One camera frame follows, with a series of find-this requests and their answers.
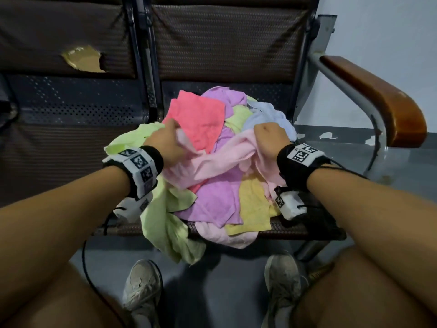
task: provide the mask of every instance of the gray baseboard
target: gray baseboard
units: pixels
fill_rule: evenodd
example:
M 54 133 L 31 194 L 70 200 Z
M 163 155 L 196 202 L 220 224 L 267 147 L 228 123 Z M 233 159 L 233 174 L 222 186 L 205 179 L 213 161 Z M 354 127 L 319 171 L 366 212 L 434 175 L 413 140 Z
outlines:
M 337 143 L 353 143 L 365 144 L 366 140 L 374 135 L 373 129 L 365 128 L 344 128 L 337 126 L 305 126 L 295 124 L 294 127 L 298 134 L 305 135 L 303 140 L 318 141 L 318 142 L 337 142 Z M 320 139 L 320 135 L 331 132 L 332 138 L 335 139 Z M 427 139 L 421 146 L 424 149 L 437 149 L 437 133 L 428 132 Z

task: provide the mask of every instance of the wooden armrest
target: wooden armrest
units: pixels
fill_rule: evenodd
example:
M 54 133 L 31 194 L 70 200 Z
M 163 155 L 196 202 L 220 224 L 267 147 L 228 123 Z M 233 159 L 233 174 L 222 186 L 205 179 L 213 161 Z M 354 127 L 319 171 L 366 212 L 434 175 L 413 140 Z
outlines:
M 320 62 L 371 101 L 387 131 L 387 146 L 420 147 L 427 124 L 418 105 L 407 94 L 341 56 L 320 57 Z

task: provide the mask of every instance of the thigh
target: thigh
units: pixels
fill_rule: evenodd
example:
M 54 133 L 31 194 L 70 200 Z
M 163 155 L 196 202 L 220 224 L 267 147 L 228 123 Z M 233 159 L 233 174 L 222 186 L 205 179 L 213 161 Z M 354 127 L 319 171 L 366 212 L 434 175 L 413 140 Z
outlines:
M 303 297 L 293 327 L 435 327 L 435 317 L 356 248 Z
M 115 300 L 106 297 L 122 313 Z M 10 317 L 3 327 L 119 328 L 115 315 L 70 264 L 50 285 Z

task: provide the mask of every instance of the light green towel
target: light green towel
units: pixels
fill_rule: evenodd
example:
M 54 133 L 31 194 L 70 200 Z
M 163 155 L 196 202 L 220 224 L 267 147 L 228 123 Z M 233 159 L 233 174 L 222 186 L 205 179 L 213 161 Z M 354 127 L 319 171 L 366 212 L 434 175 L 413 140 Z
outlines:
M 253 113 L 249 108 L 243 106 L 242 104 L 238 104 L 232 109 L 234 110 L 234 115 L 225 120 L 225 125 L 230 128 L 233 133 L 237 134 L 241 132 L 244 123 Z
M 104 148 L 105 152 L 116 154 L 129 146 L 140 147 L 147 137 L 162 127 L 164 125 L 159 122 L 141 124 L 138 129 L 118 136 Z M 141 214 L 144 237 L 174 261 L 183 259 L 189 264 L 196 263 L 205 252 L 205 243 L 188 239 L 187 225 L 169 212 L 187 209 L 197 196 L 188 189 L 172 187 L 161 176 L 152 193 L 153 200 Z

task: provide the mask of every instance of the person's left arm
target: person's left arm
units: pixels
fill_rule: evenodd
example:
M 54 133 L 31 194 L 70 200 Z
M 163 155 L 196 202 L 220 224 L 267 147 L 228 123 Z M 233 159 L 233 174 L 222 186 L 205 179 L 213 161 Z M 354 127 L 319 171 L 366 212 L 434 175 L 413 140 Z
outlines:
M 177 127 L 170 120 L 145 142 L 164 167 L 185 154 Z M 0 322 L 34 297 L 130 192 L 128 174 L 109 166 L 0 209 Z

